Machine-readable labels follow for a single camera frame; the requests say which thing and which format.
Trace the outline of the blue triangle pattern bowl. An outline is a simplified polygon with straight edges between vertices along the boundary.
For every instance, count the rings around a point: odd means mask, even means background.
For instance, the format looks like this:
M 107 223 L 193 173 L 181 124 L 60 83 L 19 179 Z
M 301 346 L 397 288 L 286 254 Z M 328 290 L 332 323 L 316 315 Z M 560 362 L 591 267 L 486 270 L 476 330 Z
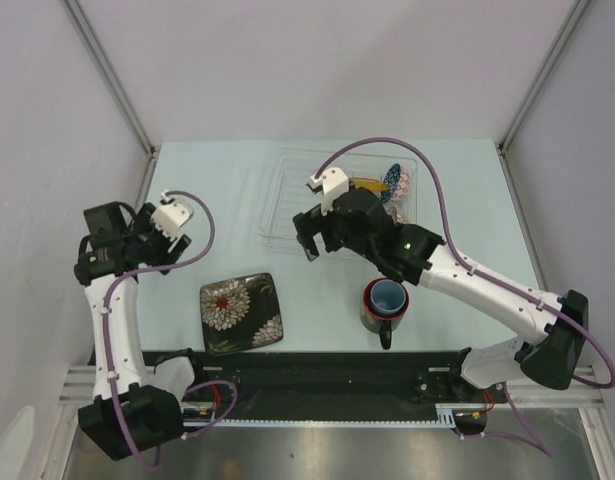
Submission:
M 395 163 L 382 177 L 382 182 L 387 186 L 387 189 L 381 192 L 381 201 L 384 204 L 400 202 L 410 193 L 412 177 L 405 167 Z

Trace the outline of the clear wire dish rack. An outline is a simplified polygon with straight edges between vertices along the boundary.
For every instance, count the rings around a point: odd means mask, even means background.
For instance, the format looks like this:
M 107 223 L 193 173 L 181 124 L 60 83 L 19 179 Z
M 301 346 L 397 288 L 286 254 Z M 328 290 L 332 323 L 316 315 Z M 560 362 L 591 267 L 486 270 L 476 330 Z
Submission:
M 262 207 L 260 235 L 266 245 L 274 250 L 302 256 L 303 248 L 296 239 L 292 218 L 320 203 L 320 197 L 307 187 L 309 177 L 332 153 L 327 150 L 284 147 L 277 152 L 276 161 L 268 176 L 267 197 Z M 400 202 L 385 204 L 386 210 L 397 207 L 408 223 L 417 221 L 417 167 L 413 155 L 380 155 L 374 150 L 355 150 L 337 160 L 333 165 L 342 169 L 348 178 L 366 177 L 382 181 L 389 168 L 399 163 L 411 174 L 410 193 Z

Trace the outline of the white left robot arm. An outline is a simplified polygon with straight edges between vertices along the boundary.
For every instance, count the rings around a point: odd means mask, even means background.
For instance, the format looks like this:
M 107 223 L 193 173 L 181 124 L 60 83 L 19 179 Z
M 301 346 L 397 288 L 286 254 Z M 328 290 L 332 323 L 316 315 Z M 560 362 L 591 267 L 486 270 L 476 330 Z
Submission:
M 175 263 L 191 240 L 181 234 L 193 210 L 164 198 L 134 211 L 110 202 L 83 213 L 89 233 L 79 246 L 74 274 L 92 315 L 96 377 L 91 404 L 78 411 L 81 430 L 109 458 L 158 447 L 183 433 L 180 403 L 201 397 L 208 376 L 180 350 L 148 371 L 137 319 L 141 265 Z

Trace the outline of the brown lattice pattern bowl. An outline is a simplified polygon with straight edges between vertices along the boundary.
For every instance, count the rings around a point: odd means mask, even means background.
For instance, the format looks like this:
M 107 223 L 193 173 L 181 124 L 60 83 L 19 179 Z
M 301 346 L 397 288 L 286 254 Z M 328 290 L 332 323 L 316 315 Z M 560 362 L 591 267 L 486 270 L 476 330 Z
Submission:
M 388 209 L 388 214 L 392 218 L 395 225 L 408 224 L 406 216 L 397 207 L 390 207 Z

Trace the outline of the yellow round plate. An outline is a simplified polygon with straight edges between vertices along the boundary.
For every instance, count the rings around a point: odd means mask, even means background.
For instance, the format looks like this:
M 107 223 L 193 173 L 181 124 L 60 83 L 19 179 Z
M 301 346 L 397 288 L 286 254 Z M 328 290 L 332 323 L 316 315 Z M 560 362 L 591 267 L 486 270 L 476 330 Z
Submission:
M 352 177 L 350 183 L 356 188 L 365 188 L 372 192 L 384 192 L 390 189 L 387 183 L 374 178 Z

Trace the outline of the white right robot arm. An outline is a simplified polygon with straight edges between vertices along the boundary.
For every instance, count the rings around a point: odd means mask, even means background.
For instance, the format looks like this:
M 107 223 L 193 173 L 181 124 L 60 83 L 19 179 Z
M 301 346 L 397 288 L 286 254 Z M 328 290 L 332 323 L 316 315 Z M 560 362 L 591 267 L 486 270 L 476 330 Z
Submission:
M 460 369 L 448 376 L 456 399 L 471 401 L 486 387 L 523 377 L 553 390 L 569 388 L 584 344 L 584 295 L 532 291 L 470 267 L 440 235 L 395 222 L 364 188 L 344 193 L 327 213 L 315 206 L 292 222 L 309 260 L 319 255 L 314 238 L 320 235 L 328 252 L 346 248 L 390 280 L 447 294 L 515 332 L 512 340 L 467 350 Z

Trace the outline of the black floral square plate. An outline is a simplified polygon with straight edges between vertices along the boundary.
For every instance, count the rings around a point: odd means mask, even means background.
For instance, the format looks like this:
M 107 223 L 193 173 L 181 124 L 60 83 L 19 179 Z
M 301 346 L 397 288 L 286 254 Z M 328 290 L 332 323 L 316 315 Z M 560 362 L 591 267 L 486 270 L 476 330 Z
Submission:
M 230 355 L 276 344 L 284 328 L 268 272 L 230 278 L 200 288 L 204 350 Z

